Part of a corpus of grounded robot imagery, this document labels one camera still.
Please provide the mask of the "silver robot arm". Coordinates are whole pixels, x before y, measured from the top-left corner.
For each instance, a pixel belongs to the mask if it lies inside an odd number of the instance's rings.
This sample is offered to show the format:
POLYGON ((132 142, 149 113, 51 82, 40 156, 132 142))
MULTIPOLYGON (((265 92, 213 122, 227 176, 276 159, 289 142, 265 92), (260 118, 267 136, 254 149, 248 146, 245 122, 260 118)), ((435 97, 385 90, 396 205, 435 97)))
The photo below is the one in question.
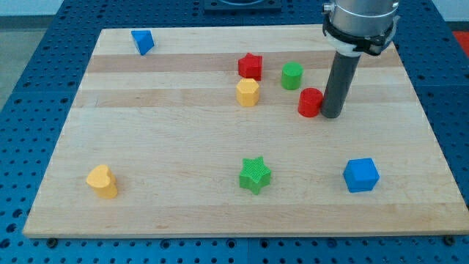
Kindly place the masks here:
POLYGON ((330 0, 322 4, 323 34, 342 56, 380 55, 396 34, 399 0, 330 0))

